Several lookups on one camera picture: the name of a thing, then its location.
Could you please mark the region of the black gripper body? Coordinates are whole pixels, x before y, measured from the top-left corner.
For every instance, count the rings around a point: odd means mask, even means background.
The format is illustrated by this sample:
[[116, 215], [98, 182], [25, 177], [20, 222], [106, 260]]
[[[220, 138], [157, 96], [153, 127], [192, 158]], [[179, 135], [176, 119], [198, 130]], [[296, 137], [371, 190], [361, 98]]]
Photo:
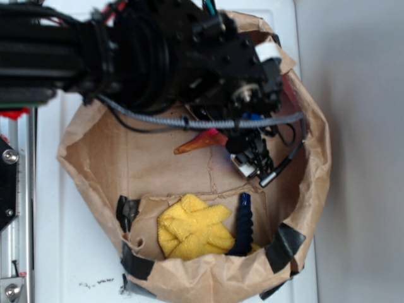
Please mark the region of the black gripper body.
[[230, 152], [265, 149], [261, 127], [281, 107], [280, 55], [260, 59], [253, 39], [215, 9], [176, 11], [176, 99], [216, 122]]

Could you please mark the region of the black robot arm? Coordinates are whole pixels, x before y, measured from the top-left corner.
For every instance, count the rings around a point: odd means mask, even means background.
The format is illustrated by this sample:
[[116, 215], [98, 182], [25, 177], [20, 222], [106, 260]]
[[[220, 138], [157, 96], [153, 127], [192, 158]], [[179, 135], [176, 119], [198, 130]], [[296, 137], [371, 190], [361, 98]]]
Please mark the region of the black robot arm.
[[263, 56], [213, 1], [112, 1], [78, 20], [42, 1], [1, 5], [1, 115], [57, 91], [154, 133], [217, 128], [249, 139], [281, 106], [280, 55]]

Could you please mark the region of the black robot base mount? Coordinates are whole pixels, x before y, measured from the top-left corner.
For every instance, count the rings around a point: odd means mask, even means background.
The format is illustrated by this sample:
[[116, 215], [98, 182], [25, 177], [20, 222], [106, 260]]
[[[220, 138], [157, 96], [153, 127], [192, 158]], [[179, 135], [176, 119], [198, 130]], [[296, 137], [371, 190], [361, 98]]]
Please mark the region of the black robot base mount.
[[1, 138], [1, 232], [8, 227], [17, 214], [17, 183], [19, 154]]

